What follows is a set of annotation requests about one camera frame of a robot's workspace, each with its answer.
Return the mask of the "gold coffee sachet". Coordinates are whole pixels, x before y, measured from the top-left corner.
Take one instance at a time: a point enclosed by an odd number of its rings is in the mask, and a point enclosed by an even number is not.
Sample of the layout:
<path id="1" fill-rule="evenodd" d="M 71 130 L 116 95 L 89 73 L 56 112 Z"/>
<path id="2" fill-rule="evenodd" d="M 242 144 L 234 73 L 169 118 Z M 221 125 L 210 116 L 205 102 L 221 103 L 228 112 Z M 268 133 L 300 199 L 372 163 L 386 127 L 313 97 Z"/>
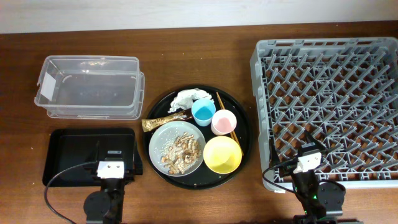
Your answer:
<path id="1" fill-rule="evenodd" d="M 193 114 L 192 114 L 191 109 L 183 110 L 183 111 L 173 113 L 168 116 L 161 117 L 161 118 L 143 119 L 142 120 L 142 129 L 146 133 L 149 131 L 153 131 L 153 130 L 159 128 L 160 126 L 162 126 L 166 123 L 172 122 L 172 121 L 187 121 L 192 118 L 193 118 Z"/>

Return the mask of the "grey plate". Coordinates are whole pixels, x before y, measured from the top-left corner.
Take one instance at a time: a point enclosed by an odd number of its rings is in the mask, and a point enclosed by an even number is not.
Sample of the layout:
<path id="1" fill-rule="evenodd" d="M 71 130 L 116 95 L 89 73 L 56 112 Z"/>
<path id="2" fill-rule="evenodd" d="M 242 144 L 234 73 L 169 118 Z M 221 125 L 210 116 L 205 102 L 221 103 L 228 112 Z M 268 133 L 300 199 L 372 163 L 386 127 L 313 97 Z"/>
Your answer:
<path id="1" fill-rule="evenodd" d="M 162 157 L 162 150 L 164 146 L 170 141 L 174 140 L 177 136 L 182 135 L 184 132 L 188 132 L 194 135 L 194 138 L 200 143 L 201 156 L 198 162 L 193 165 L 186 174 L 171 175 L 168 174 L 168 169 L 161 163 L 160 158 Z M 203 149 L 206 141 L 202 132 L 193 124 L 186 121 L 172 121 L 158 128 L 152 135 L 149 143 L 149 157 L 155 168 L 161 173 L 171 177 L 182 177 L 191 174 L 197 170 L 203 162 Z"/>

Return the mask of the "food scraps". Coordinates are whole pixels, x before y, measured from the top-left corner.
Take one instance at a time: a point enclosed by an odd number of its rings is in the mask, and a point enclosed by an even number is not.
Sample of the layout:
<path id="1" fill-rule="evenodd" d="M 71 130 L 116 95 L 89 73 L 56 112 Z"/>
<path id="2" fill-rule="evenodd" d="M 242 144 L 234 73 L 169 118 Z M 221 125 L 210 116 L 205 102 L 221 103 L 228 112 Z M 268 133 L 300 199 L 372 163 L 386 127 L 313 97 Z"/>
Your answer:
<path id="1" fill-rule="evenodd" d="M 186 174 L 200 156 L 200 143 L 193 134 L 184 132 L 164 146 L 160 161 L 168 169 L 168 174 L 179 175 Z"/>

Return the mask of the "yellow bowl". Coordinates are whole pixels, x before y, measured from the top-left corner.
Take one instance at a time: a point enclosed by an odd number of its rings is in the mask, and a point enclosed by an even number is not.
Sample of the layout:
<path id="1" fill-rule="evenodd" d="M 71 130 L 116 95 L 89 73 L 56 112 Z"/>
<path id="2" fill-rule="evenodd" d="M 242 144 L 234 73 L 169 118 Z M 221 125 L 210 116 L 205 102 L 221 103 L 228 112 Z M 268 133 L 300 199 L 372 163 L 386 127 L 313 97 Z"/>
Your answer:
<path id="1" fill-rule="evenodd" d="M 203 159 L 213 172 L 229 174 L 240 166 L 243 153 L 239 144 L 232 138 L 217 136 L 206 143 Z"/>

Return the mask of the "pink cup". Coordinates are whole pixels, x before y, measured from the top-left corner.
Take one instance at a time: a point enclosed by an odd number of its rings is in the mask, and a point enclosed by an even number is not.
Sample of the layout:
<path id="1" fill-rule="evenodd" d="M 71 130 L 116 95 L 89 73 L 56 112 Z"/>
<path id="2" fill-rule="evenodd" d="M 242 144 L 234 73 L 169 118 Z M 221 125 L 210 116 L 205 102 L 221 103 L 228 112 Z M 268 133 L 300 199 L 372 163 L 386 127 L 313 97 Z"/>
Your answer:
<path id="1" fill-rule="evenodd" d="M 230 110 L 218 110 L 211 120 L 211 130 L 217 136 L 231 133 L 236 125 L 236 116 Z"/>

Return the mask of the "light blue cup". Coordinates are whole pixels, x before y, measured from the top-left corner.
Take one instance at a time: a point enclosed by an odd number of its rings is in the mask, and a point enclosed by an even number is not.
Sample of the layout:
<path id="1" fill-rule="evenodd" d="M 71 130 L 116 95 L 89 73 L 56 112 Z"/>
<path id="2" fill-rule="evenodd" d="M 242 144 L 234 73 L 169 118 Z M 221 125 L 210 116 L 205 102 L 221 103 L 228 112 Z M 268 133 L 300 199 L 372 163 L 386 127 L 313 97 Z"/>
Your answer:
<path id="1" fill-rule="evenodd" d="M 192 105 L 192 115 L 197 125 L 208 126 L 211 123 L 216 107 L 213 100 L 199 99 Z"/>

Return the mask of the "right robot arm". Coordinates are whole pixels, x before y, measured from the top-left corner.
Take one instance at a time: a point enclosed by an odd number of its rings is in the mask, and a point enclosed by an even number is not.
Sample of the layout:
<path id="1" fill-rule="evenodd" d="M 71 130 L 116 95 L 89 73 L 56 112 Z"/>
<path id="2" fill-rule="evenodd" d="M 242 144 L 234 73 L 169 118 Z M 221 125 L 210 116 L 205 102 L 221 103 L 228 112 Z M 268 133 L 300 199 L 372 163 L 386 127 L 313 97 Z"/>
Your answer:
<path id="1" fill-rule="evenodd" d="M 291 176 L 293 192 L 305 212 L 294 216 L 294 223 L 338 223 L 338 217 L 343 214 L 345 187 L 332 180 L 320 181 L 315 175 L 325 151 L 320 143 L 306 143 L 281 168 L 285 175 Z"/>

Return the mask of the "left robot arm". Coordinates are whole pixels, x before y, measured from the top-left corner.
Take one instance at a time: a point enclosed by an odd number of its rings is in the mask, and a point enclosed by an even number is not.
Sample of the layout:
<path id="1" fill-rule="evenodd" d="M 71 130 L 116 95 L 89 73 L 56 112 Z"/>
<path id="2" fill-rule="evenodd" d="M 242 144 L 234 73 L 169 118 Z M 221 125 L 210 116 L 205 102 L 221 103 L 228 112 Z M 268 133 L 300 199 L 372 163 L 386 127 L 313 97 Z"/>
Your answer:
<path id="1" fill-rule="evenodd" d="M 100 181 L 100 190 L 85 199 L 83 210 L 87 223 L 121 223 L 126 184 L 134 181 L 135 154 L 108 151 L 89 168 L 93 179 Z"/>

